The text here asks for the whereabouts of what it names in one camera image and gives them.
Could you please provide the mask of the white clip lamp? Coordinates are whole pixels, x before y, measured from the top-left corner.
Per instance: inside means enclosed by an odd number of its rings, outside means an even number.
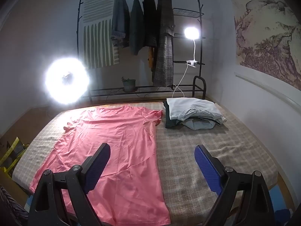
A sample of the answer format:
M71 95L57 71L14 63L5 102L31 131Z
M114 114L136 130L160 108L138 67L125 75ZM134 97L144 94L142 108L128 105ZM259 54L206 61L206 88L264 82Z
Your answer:
M187 39L193 41L193 59L187 60L186 63L188 66L195 67L197 61L195 59L195 51L196 51L196 43L195 41L198 40L201 36L200 30L196 27L186 27L184 29L184 35Z

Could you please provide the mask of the plaid bed blanket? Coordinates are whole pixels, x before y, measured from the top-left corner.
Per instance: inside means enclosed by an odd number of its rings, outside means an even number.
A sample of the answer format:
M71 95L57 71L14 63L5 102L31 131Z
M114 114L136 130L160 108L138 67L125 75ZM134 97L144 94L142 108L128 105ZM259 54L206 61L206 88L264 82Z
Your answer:
M252 133L231 113L226 123L210 130L157 127L157 157L163 195L172 225L203 222L217 194L217 176L209 162L217 158L239 173L259 171L268 187L277 183L277 167Z

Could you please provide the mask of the hanging denim jacket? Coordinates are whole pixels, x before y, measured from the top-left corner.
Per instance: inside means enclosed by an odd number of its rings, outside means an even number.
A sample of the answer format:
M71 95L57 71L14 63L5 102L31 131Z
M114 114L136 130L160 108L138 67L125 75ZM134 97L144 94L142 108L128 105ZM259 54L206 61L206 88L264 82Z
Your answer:
M115 0L113 7L111 39L118 48L129 46L130 13L126 0Z

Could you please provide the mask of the potted plant grey pot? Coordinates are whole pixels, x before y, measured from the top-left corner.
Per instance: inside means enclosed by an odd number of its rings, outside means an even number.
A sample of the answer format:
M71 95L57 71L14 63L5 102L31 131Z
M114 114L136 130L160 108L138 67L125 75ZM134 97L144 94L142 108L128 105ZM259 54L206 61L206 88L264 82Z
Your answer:
M136 89L136 80L135 79L125 79L121 78L123 83L123 89L125 92L133 92Z

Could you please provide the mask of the yellow hanging garment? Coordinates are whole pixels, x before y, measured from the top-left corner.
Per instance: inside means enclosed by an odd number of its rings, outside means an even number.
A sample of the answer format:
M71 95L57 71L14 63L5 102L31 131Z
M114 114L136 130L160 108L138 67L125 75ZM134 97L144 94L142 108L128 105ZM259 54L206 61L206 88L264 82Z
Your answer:
M148 66L153 71L153 62L154 62L154 48L148 48Z

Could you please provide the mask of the hanging grey plaid coat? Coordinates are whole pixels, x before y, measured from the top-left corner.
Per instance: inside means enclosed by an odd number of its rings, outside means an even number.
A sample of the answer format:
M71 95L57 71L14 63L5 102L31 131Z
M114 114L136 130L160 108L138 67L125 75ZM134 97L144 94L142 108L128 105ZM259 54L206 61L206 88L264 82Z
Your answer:
M173 36L174 15L171 0L158 0L157 4L157 47L153 71L153 85L168 87L173 84Z

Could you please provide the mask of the pink t-shirt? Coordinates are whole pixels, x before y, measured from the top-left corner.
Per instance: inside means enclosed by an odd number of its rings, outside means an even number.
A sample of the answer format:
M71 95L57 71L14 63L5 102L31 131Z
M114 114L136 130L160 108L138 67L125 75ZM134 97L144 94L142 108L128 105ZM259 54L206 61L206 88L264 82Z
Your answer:
M145 107L95 107L77 113L37 170L35 191L46 169L65 172L107 143L111 155L88 198L110 225L168 225L156 157L156 127L162 111Z

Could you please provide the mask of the yellow tape object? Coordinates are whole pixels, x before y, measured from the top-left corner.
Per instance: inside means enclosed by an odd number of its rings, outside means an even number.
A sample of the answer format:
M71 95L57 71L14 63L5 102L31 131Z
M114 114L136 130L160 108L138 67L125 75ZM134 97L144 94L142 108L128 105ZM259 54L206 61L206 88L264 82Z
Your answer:
M25 153L27 147L28 145L23 144L18 137L16 137L12 145L7 146L7 152L1 158L1 168L9 177L12 177L15 166Z

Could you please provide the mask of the hanging dark green garment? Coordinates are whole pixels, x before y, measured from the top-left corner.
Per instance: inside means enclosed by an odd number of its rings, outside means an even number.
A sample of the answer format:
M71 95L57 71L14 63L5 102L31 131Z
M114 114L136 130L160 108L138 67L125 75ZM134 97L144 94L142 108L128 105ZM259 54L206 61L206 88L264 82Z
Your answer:
M142 30L143 30L143 10L141 8L139 0L134 0L130 18L130 38L129 45L133 55L138 55L139 51L143 47L142 42Z

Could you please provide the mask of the black metal clothes rack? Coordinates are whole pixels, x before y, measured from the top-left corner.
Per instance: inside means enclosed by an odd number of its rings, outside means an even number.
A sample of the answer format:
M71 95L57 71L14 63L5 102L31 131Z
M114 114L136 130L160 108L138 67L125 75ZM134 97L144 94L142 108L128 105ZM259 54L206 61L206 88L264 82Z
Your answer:
M80 0L78 5L77 17L77 53L83 58L83 2ZM129 13L131 16L132 5L134 0L126 0ZM90 76L90 86L85 94L91 103L97 100L115 96L115 95L139 95L139 94L158 94L171 92L188 92L190 96L196 93L205 96L206 86L196 85L196 80L201 80L202 54L203 54L203 23L202 23L202 5L197 4L194 9L188 9L187 2L199 2L200 0L171 0L174 15L174 36L173 36L173 84L168 87L155 87L153 85L153 71L148 66L148 48L143 47L138 55L133 55L130 45L125 48L118 48L119 64L96 69L87 69ZM139 0L143 10L143 0ZM157 21L157 4L156 3L156 21ZM195 67L188 66L186 61L193 59L193 41L184 35L186 27L196 27L200 30L201 36L196 43ZM125 92L121 78L135 79L136 89L133 92Z

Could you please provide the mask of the hanging black garment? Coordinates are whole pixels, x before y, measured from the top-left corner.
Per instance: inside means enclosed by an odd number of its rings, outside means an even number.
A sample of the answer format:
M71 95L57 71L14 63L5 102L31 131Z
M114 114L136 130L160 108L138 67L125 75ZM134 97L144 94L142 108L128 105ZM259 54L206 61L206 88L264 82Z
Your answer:
M145 47L156 47L156 3L155 0L143 0L143 43Z

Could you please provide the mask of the striped green white cloth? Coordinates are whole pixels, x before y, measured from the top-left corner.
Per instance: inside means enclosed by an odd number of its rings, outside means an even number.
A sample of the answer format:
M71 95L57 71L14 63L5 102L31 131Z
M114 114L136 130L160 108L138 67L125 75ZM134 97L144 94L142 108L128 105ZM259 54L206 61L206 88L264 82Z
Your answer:
M118 47L111 40L114 1L83 2L83 58L88 69L119 64Z

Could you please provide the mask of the grey folded garment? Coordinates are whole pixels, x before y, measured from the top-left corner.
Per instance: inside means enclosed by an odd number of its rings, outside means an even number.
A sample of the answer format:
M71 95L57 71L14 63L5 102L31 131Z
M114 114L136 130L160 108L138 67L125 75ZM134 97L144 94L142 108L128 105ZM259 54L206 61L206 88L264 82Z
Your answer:
M182 125L194 131L213 129L215 125L221 125L221 124L222 122L220 120L201 119L201 118L187 119L182 122Z

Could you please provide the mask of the white folded garment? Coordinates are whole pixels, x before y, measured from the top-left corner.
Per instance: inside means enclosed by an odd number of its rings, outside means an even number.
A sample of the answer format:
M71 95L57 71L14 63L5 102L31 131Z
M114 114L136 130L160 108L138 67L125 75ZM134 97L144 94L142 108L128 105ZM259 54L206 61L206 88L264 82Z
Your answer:
M169 117L171 120L184 121L190 117L205 117L212 120L222 119L223 116L215 103L198 98L167 98Z

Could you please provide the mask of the dark green folded garment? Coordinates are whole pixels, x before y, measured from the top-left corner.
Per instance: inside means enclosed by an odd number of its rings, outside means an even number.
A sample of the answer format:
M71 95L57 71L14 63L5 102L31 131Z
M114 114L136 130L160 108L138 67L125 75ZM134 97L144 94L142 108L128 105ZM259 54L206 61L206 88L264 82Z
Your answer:
M171 114L170 112L170 106L167 102L167 100L163 101L163 106L165 108L165 127L167 129L173 129L174 127L178 125L187 126L185 121L181 120L181 118L178 115L175 115L174 113Z

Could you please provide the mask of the landscape wall painting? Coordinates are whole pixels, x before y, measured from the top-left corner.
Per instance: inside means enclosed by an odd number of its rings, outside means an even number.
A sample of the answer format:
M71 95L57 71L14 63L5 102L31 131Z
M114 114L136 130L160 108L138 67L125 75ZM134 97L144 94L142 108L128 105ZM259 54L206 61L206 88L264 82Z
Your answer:
M237 64L300 89L300 23L284 0L232 1Z

